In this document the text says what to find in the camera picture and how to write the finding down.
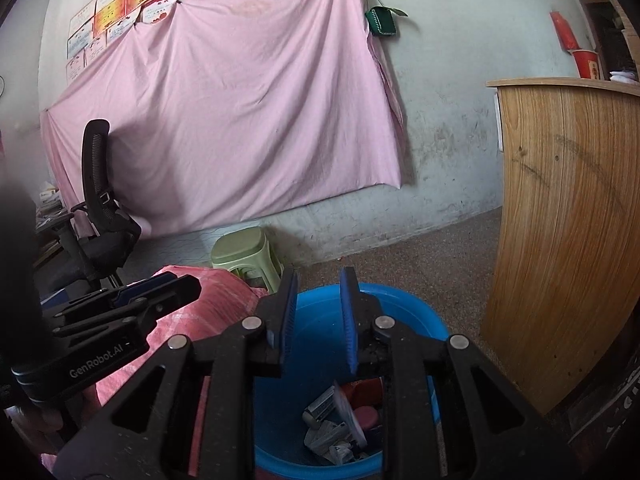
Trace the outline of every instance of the red cup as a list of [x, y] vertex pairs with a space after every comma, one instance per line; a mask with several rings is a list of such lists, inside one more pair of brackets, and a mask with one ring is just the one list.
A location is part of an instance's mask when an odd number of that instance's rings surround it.
[[598, 54], [592, 50], [574, 50], [572, 54], [582, 79], [601, 79]]

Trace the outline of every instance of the green plastic stool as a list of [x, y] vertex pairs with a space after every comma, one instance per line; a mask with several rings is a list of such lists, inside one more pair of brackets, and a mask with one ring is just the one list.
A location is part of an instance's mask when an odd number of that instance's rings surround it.
[[231, 272], [255, 269], [270, 294], [277, 292], [283, 265], [259, 227], [249, 227], [220, 237], [211, 250], [211, 267]]

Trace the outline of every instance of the black office chair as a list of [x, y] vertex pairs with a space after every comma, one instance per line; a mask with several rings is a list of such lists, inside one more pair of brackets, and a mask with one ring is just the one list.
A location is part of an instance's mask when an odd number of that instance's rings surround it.
[[107, 278], [112, 286], [122, 286], [117, 269], [121, 268], [140, 238], [140, 226], [116, 202], [107, 177], [107, 142], [110, 125], [104, 119], [89, 121], [82, 138], [82, 190], [84, 202], [71, 208], [70, 216], [84, 211], [98, 231], [97, 237], [62, 240], [65, 251], [47, 266], [53, 268], [46, 283], [36, 284], [55, 292], [77, 280], [87, 280], [92, 290], [100, 289]]

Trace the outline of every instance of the green bag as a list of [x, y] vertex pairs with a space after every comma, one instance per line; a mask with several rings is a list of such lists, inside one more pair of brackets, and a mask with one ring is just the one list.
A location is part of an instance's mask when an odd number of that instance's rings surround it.
[[392, 12], [398, 16], [407, 15], [402, 10], [382, 6], [371, 7], [370, 10], [364, 13], [374, 36], [394, 36], [396, 34], [396, 24], [394, 23]]

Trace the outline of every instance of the chair backrest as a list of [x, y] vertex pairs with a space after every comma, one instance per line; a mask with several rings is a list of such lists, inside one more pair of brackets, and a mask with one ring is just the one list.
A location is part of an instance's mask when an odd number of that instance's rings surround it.
[[131, 247], [142, 229], [116, 202], [107, 176], [109, 122], [94, 119], [87, 123], [82, 138], [82, 190], [89, 220], [99, 234], [124, 231], [131, 235]]

